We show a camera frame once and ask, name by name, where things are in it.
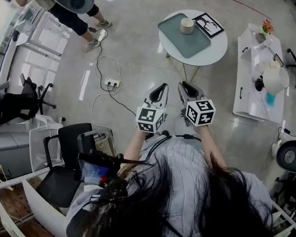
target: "black and white picture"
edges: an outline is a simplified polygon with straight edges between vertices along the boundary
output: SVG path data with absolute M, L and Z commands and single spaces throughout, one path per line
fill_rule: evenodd
M 196 104 L 201 111 L 211 111 L 214 109 L 209 101 L 200 101 L 196 102 Z
M 210 38 L 224 31 L 224 29 L 207 13 L 193 18 L 193 20 L 196 21 L 197 26 Z
M 161 117 L 158 119 L 157 124 L 156 124 L 156 129 L 158 130 L 161 124 L 163 123 L 163 114 Z
M 138 126 L 139 126 L 139 129 L 141 131 L 153 132 L 153 126 L 152 126 L 152 124 L 145 124 L 145 123 L 139 123 L 138 122 Z
M 138 120 L 153 122 L 156 110 L 142 108 Z
M 197 111 L 194 110 L 190 105 L 187 108 L 186 116 L 195 124 L 197 120 Z
M 198 124 L 209 124 L 213 119 L 214 113 L 201 113 Z

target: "gray floor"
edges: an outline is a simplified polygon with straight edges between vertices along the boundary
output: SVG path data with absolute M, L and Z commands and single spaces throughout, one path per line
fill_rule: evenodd
M 290 0 L 237 1 L 273 20 L 274 34 L 281 41 L 285 62 L 291 62 L 286 49 L 291 47 L 296 52 L 294 4 Z M 228 165 L 255 173 L 270 185 L 281 173 L 270 156 L 270 146 L 281 124 L 258 122 L 232 114 L 237 74 L 237 37 L 245 31 L 248 23 L 261 25 L 265 16 L 232 0 L 95 0 L 95 3 L 103 15 L 113 22 L 102 46 L 103 55 L 111 56 L 120 63 L 123 87 L 115 95 L 116 99 L 135 111 L 145 91 L 159 83 L 168 83 L 171 90 L 165 128 L 170 132 L 174 131 L 174 120 L 182 108 L 177 85 L 183 78 L 166 58 L 159 43 L 157 23 L 171 12 L 181 9 L 205 11 L 220 22 L 228 36 L 228 50 L 217 63 L 202 67 L 193 83 L 204 90 L 217 108 L 210 129 Z M 86 15 L 82 18 L 90 26 L 95 24 L 93 18 Z M 92 122 L 93 99 L 103 93 L 94 75 L 99 49 L 83 53 L 83 46 L 84 41 L 72 33 L 58 68 L 53 69 L 55 86 L 48 97 L 57 104 L 57 109 L 48 110 L 48 114 L 66 117 L 67 124 Z M 118 79 L 115 61 L 104 58 L 100 62 L 100 70 L 103 78 Z M 187 72 L 190 75 L 192 67 L 187 68 Z M 283 120 L 285 127 L 296 135 L 296 76 L 290 70 L 289 74 L 291 86 L 285 97 Z M 42 77 L 47 83 L 46 73 Z M 84 81 L 87 81 L 85 91 L 81 90 Z M 117 150 L 123 153 L 136 130 L 133 115 L 109 96 L 100 96 L 95 102 L 93 116 L 96 123 L 114 130 Z

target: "black chair seat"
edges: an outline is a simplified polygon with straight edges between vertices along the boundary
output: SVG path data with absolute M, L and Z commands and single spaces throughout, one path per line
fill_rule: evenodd
M 68 208 L 80 182 L 74 180 L 74 170 L 55 166 L 36 191 L 51 205 Z

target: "shiny floor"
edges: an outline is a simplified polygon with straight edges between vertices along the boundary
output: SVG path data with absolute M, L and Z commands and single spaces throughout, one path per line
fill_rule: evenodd
M 255 10 L 244 6 L 244 3 Z M 296 135 L 296 74 L 290 71 L 291 86 L 286 91 L 283 123 L 258 122 L 232 113 L 237 76 L 237 37 L 248 23 L 261 25 L 265 16 L 273 20 L 274 34 L 280 39 L 285 62 L 292 59 L 288 47 L 296 52 L 296 7 L 288 0 L 95 0 L 103 15 L 113 22 L 109 36 L 102 42 L 103 55 L 120 64 L 122 88 L 115 98 L 135 111 L 141 97 L 152 86 L 166 82 L 170 86 L 168 118 L 164 128 L 174 133 L 174 122 L 182 109 L 177 85 L 183 80 L 166 58 L 159 38 L 157 23 L 180 9 L 204 11 L 216 18 L 228 36 L 225 56 L 210 66 L 202 67 L 193 83 L 201 87 L 214 101 L 217 115 L 210 129 L 229 166 L 256 174 L 270 188 L 282 170 L 271 158 L 270 146 L 277 138 L 277 129 L 285 126 Z M 90 26 L 94 18 L 83 15 Z M 115 132 L 115 143 L 123 153 L 136 131 L 133 114 L 104 93 L 95 77 L 99 49 L 82 51 L 84 40 L 70 35 L 55 25 L 48 25 L 40 37 L 42 43 L 63 52 L 60 60 L 51 60 L 26 49 L 20 49 L 12 68 L 10 92 L 21 91 L 19 74 L 32 77 L 37 84 L 54 83 L 48 99 L 57 109 L 46 109 L 53 118 L 66 117 L 66 124 L 91 122 L 106 125 Z M 99 63 L 103 78 L 118 79 L 114 60 L 103 58 Z M 188 77 L 193 68 L 187 67 Z

